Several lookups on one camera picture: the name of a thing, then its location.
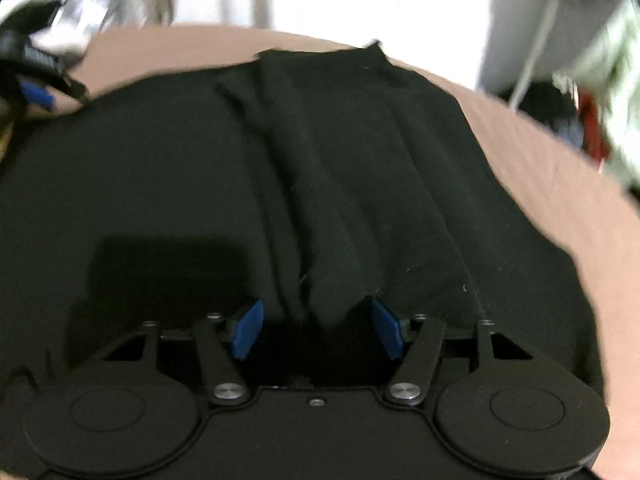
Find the black cloth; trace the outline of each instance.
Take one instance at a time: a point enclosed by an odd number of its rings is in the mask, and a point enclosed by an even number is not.
[[[376,295],[453,327],[494,319],[602,391],[571,259],[457,101],[376,44],[147,78],[22,125],[0,172],[3,380],[253,297],[257,380],[375,383]]]

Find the red object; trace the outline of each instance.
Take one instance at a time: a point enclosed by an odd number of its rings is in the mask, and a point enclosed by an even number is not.
[[[598,122],[598,107],[593,96],[578,90],[578,117],[584,129],[584,151],[600,162],[609,155],[609,147],[603,137]]]

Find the blue object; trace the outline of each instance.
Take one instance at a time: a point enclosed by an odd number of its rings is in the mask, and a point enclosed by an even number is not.
[[[47,110],[53,110],[56,100],[52,94],[47,92],[44,88],[29,83],[28,81],[20,81],[20,90],[27,102],[46,108]]]
[[[234,359],[244,361],[255,340],[258,339],[264,322],[264,305],[257,301],[240,319],[236,332],[231,340],[231,355]]]
[[[371,320],[389,359],[394,361],[401,358],[404,353],[404,340],[400,322],[375,298],[371,300]]]

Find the blue gripper pad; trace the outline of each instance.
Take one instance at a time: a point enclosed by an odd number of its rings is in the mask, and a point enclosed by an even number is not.
[[[401,358],[404,353],[404,340],[400,322],[375,298],[371,300],[371,320],[389,359],[394,361]]]
[[[231,355],[234,359],[244,361],[251,351],[255,340],[260,335],[264,322],[264,305],[261,301],[254,303],[244,316],[238,319],[236,333],[231,340]]]

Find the small screw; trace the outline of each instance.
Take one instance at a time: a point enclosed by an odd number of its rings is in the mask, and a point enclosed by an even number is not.
[[[244,395],[244,388],[236,383],[222,383],[215,387],[213,394],[221,400],[235,400]]]
[[[312,408],[322,408],[325,404],[326,401],[321,397],[313,397],[308,401],[308,405]]]
[[[396,383],[389,388],[389,393],[394,399],[412,400],[421,393],[420,386],[413,383]]]

